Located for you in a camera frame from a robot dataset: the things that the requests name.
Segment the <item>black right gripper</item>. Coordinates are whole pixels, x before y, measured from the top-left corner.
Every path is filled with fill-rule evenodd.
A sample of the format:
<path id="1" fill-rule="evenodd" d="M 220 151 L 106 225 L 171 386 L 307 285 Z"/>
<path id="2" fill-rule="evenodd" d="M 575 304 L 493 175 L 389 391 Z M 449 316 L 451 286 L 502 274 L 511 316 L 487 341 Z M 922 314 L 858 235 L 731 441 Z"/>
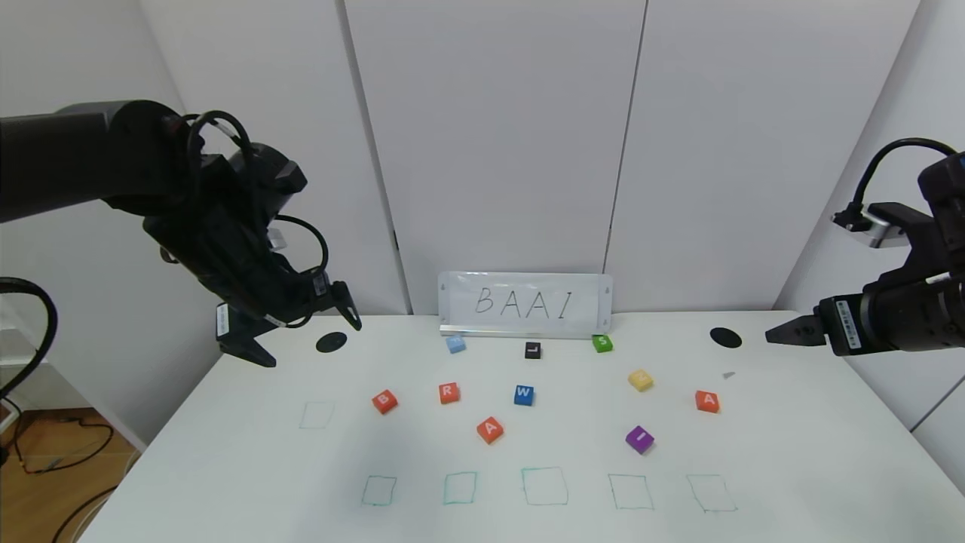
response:
<path id="1" fill-rule="evenodd" d="M 770 344 L 823 346 L 836 355 L 938 350 L 943 330 L 938 296 L 944 278 L 889 281 L 879 278 L 859 293 L 821 300 L 810 314 L 766 330 Z"/>

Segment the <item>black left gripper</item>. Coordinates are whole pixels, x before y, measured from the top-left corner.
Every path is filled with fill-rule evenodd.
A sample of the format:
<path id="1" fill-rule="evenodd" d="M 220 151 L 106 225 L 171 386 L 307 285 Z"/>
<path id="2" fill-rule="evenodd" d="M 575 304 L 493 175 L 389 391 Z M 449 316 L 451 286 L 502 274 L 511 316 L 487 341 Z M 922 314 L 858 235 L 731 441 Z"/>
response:
<path id="1" fill-rule="evenodd" d="M 199 281 L 223 299 L 215 313 L 215 336 L 222 354 L 275 368 L 276 358 L 256 338 L 277 327 L 302 327 L 323 310 L 335 310 L 353 330 L 362 322 L 347 283 L 330 283 L 325 237 L 306 220 L 282 217 L 304 228 L 321 249 L 321 262 L 296 271 L 273 251 L 266 231 L 256 232 L 231 217 L 202 219 L 193 247 L 182 258 Z"/>

